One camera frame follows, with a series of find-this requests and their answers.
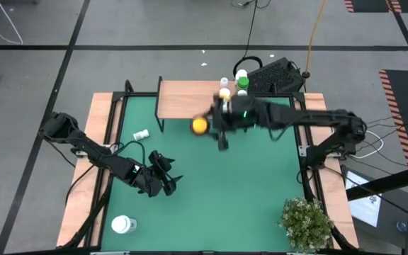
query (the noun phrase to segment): wooden table frame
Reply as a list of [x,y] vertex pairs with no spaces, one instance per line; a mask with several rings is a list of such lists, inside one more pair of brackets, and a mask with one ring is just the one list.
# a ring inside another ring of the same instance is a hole
[[[99,144],[118,142],[123,117],[125,115],[125,108],[130,100],[130,96],[156,96],[156,108],[159,106],[159,90],[153,93],[133,92],[130,83],[127,82],[125,84],[125,92],[95,93],[84,130],[87,136]],[[321,93],[297,93],[294,97],[297,99],[295,100],[296,108],[312,110],[326,109],[324,97]],[[158,121],[158,117],[164,117],[164,115],[161,114],[157,116],[157,112],[154,114]],[[298,142],[302,145],[308,145],[311,141],[314,144],[319,144],[332,133],[329,127],[299,127],[296,128],[296,130],[299,130],[300,140]],[[341,171],[337,159],[327,158],[325,165],[334,170]],[[91,164],[87,158],[78,159],[72,181],[76,180],[90,166]],[[108,178],[110,178],[108,171],[104,169],[90,171],[70,193],[57,240],[58,246],[68,242],[81,227],[83,221],[89,215],[91,208],[95,206],[98,198],[100,198],[105,190]],[[358,240],[353,227],[353,220],[342,177],[333,171],[322,169],[314,173],[314,180],[317,182],[311,182],[311,188],[316,196],[321,196],[324,199],[324,207],[328,216],[334,221],[334,224],[348,242],[358,247]],[[101,243],[104,225],[102,222],[104,222],[105,213],[106,208],[99,213],[93,227],[89,231],[91,234],[86,236],[80,246],[97,246]],[[339,248],[335,241],[334,246],[336,249]]]

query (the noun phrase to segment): orange and black hazard tape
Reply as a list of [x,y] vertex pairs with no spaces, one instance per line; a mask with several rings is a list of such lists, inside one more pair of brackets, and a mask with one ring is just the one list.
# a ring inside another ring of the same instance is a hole
[[380,81],[382,82],[383,91],[385,92],[385,96],[387,97],[388,107],[390,107],[393,122],[396,125],[396,131],[399,135],[399,141],[401,142],[402,151],[404,152],[404,156],[408,165],[408,136],[406,127],[404,126],[404,122],[402,121],[402,117],[399,112],[400,110],[397,107],[395,93],[392,90],[387,72],[385,70],[380,70],[379,75]]

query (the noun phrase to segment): white container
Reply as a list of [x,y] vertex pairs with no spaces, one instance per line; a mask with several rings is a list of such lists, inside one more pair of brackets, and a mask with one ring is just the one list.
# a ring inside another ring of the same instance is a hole
[[238,96],[248,96],[248,92],[245,91],[245,90],[239,90],[239,91],[237,92],[237,95],[238,95]]
[[133,138],[135,138],[135,141],[143,140],[146,137],[149,137],[149,131],[147,130],[143,130],[133,134]]
[[125,215],[117,216],[111,222],[111,228],[118,234],[129,234],[134,232],[138,226],[135,219],[129,218]]
[[231,98],[231,91],[228,88],[220,89],[220,98],[229,100]]
[[226,77],[221,78],[220,80],[220,88],[227,88],[228,80]]
[[239,82],[240,77],[248,77],[248,73],[247,71],[240,69],[239,71],[237,71],[237,73],[235,74],[235,86],[237,86],[237,82]]

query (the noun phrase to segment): yellow ball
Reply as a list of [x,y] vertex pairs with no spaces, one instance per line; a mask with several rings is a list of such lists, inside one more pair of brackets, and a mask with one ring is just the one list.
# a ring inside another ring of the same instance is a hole
[[202,135],[207,132],[208,126],[209,124],[205,118],[196,118],[191,124],[192,131],[198,135]]

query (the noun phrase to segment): green cap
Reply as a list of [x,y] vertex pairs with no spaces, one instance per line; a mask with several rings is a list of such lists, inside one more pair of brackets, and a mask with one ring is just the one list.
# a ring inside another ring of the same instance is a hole
[[237,84],[238,84],[239,88],[246,89],[246,88],[248,88],[249,80],[248,80],[247,77],[240,77]]

